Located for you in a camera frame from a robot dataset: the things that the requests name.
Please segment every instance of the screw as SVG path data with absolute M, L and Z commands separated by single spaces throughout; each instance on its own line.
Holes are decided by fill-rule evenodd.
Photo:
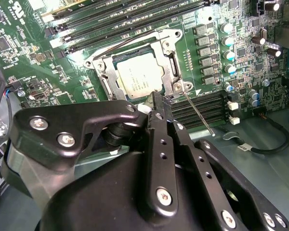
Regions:
M 234 218 L 232 217 L 232 215 L 224 210 L 222 211 L 222 217 L 224 222 L 232 229 L 234 229 L 236 227 L 236 221 L 234 220 Z
M 156 113 L 155 115 L 157 118 L 159 118 L 160 120 L 163 120 L 163 116 L 160 113 Z
M 30 120 L 30 126 L 36 130 L 43 131 L 48 128 L 48 123 L 45 119 L 34 118 Z
M 266 220 L 266 222 L 269 224 L 269 226 L 274 228 L 275 223 L 274 223 L 273 219 L 270 217 L 270 215 L 268 215 L 267 213 L 263 213 L 263 216 L 264 216 L 264 219 Z
M 156 196 L 158 197 L 158 201 L 164 205 L 164 206 L 169 206 L 171 204 L 171 195 L 170 193 L 162 188 L 157 189 L 156 191 Z
M 205 146 L 207 149 L 210 149 L 210 148 L 211 148 L 211 146 L 208 144 L 208 142 L 203 141 L 203 144 L 204 144 L 204 146 Z
M 98 69 L 99 69 L 100 71 L 104 71 L 104 70 L 105 70 L 105 65 L 104 65 L 104 63 L 98 63 L 98 64 L 97 64 L 97 67 L 98 67 Z
M 184 129 L 184 126 L 183 126 L 182 124 L 177 123 L 177 126 L 178 126 L 178 128 L 179 128 L 180 130 L 183 130 L 183 129 Z
M 286 225 L 286 223 L 284 222 L 283 218 L 281 218 L 281 216 L 280 216 L 279 214 L 275 214 L 275 218 L 276 218 L 276 220 L 278 221 L 278 223 L 279 223 L 282 227 L 284 227 L 284 228 L 287 227 L 287 225 Z
M 72 147 L 75 144 L 75 139 L 70 134 L 61 134 L 57 140 L 59 144 L 66 148 Z
M 130 112 L 135 112 L 135 108 L 133 108 L 131 105 L 126 105 L 126 109 L 129 110 Z
M 26 96 L 26 93 L 25 93 L 23 90 L 19 90 L 19 91 L 17 92 L 17 95 L 18 95 L 18 97 L 25 97 L 25 96 Z

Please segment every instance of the mounting hole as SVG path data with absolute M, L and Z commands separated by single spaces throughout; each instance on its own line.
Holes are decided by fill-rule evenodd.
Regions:
M 168 159 L 168 157 L 166 156 L 166 154 L 164 154 L 164 153 L 160 153 L 160 158 L 162 158 L 163 160 L 167 160 Z
M 157 118 L 159 118 L 160 120 L 163 120 L 163 118 L 164 118 L 160 113 L 156 113 L 155 116 Z
M 167 144 L 166 141 L 164 141 L 164 140 L 160 140 L 160 143 L 163 144 L 163 145 Z
M 133 108 L 131 105 L 126 105 L 126 109 L 129 110 L 130 112 L 135 112 L 136 109 Z
M 207 178 L 212 179 L 212 176 L 209 172 L 206 172 L 206 176 L 207 176 Z

